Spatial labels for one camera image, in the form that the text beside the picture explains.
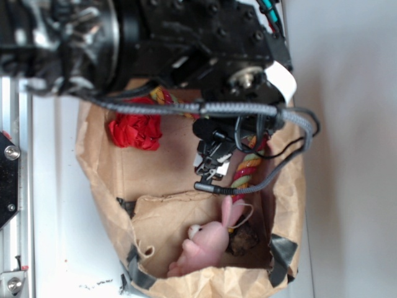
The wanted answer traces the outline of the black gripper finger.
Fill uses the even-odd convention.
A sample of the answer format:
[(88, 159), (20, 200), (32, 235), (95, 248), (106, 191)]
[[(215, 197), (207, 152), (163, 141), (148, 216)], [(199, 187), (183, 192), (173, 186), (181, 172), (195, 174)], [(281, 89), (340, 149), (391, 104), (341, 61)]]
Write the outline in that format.
[(199, 141), (193, 166), (200, 182), (211, 184), (213, 180), (221, 181), (228, 172), (235, 149), (234, 143), (229, 141)]

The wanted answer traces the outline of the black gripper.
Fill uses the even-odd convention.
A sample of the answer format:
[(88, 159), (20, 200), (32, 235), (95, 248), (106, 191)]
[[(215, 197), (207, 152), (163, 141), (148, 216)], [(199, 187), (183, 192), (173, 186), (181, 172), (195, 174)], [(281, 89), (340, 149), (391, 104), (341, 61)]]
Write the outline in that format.
[(274, 1), (138, 1), (136, 75), (205, 101), (284, 106), (292, 62)]

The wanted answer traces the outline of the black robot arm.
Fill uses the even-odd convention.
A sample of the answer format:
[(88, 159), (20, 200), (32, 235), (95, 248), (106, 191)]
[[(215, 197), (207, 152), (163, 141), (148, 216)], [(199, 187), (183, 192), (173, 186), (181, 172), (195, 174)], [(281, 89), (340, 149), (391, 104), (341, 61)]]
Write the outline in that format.
[(121, 114), (195, 117), (197, 189), (283, 125), (297, 90), (273, 1), (2, 1), (1, 75)]

